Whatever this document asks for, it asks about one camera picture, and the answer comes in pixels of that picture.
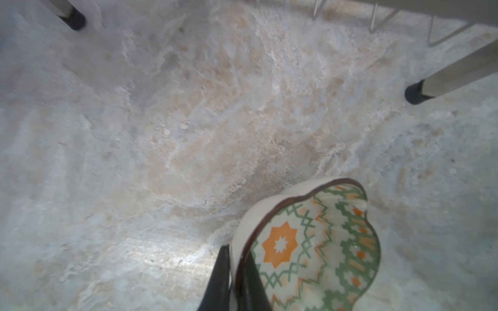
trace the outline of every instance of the orange dot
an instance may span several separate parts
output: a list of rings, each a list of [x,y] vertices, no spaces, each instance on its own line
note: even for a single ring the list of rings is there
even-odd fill
[[[351,282],[353,282],[353,284],[356,286],[356,287],[359,287],[361,285],[361,282],[360,280],[358,280],[358,277],[354,277],[351,279]]]
[[[355,214],[356,214],[356,215],[358,215],[358,216],[363,215],[363,212],[362,212],[361,210],[357,209],[356,207],[353,209],[353,211],[354,211],[354,212],[355,212]]]

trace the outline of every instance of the black rubber foot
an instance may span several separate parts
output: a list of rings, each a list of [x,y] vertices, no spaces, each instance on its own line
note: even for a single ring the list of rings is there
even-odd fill
[[[61,20],[63,20],[72,30],[81,30],[87,24],[87,19],[81,12],[76,10],[75,7],[71,9],[71,13],[69,13],[68,17],[59,16]]]
[[[420,104],[427,100],[433,99],[432,96],[422,94],[424,81],[410,85],[405,90],[405,98],[410,104]]]

